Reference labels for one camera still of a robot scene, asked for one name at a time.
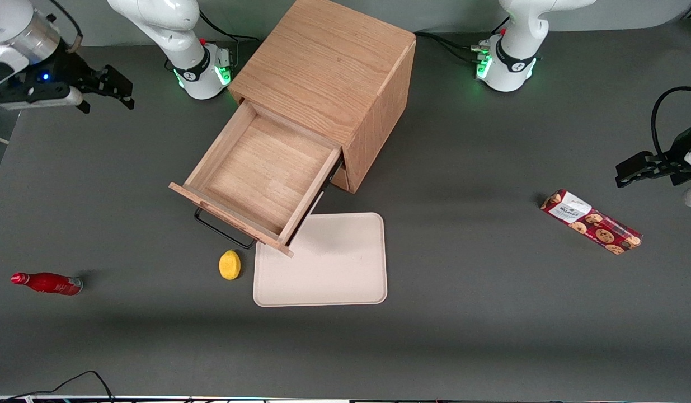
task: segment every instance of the lemon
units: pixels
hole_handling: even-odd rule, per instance
[[[229,250],[218,260],[218,272],[227,280],[235,280],[241,273],[241,259],[236,251]]]

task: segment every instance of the red bottle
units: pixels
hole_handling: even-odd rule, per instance
[[[84,283],[80,279],[54,273],[14,273],[12,282],[26,285],[39,293],[62,294],[63,296],[76,296],[84,288]]]

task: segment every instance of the green led light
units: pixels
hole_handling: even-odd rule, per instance
[[[534,65],[537,63],[537,57],[532,61],[532,66],[529,67],[529,72],[527,73],[527,78],[532,76],[532,71],[534,70]]]
[[[228,67],[213,66],[213,71],[217,74],[220,83],[228,85],[231,82],[231,69]]]
[[[176,69],[173,70],[173,73],[174,73],[174,76],[176,76],[176,79],[178,80],[178,86],[184,88],[184,83],[181,82],[181,77],[178,76]]]
[[[487,55],[484,60],[480,62],[480,67],[477,68],[477,77],[484,79],[487,77],[487,72],[489,71],[489,66],[492,64],[492,56]]]

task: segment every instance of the cabinet top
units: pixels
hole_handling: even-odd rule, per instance
[[[347,144],[413,33],[328,0],[297,0],[231,91]]]

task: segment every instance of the cookie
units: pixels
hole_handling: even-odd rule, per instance
[[[621,255],[624,253],[624,250],[621,247],[617,247],[616,245],[606,245],[605,248],[614,255]]]
[[[638,237],[628,237],[624,240],[627,244],[631,245],[629,247],[634,248],[641,245],[641,240]]]
[[[599,228],[596,230],[596,232],[594,232],[594,234],[596,235],[599,241],[602,241],[607,244],[614,242],[614,235],[611,232],[606,231],[605,229]]]
[[[539,207],[539,209],[544,210],[550,204],[557,204],[558,202],[561,202],[561,201],[562,201],[562,197],[560,196],[559,193],[552,194],[552,196],[547,198],[547,200],[544,200],[544,204],[542,204],[542,207]]]
[[[589,224],[594,224],[594,223],[601,222],[601,220],[603,220],[603,218],[598,214],[589,214],[588,216],[584,217],[584,220],[586,222],[588,222]]]
[[[570,224],[570,228],[575,230],[576,232],[578,232],[580,234],[586,233],[586,225],[584,225],[584,223],[582,223],[582,222],[578,222],[578,221],[572,222]]]

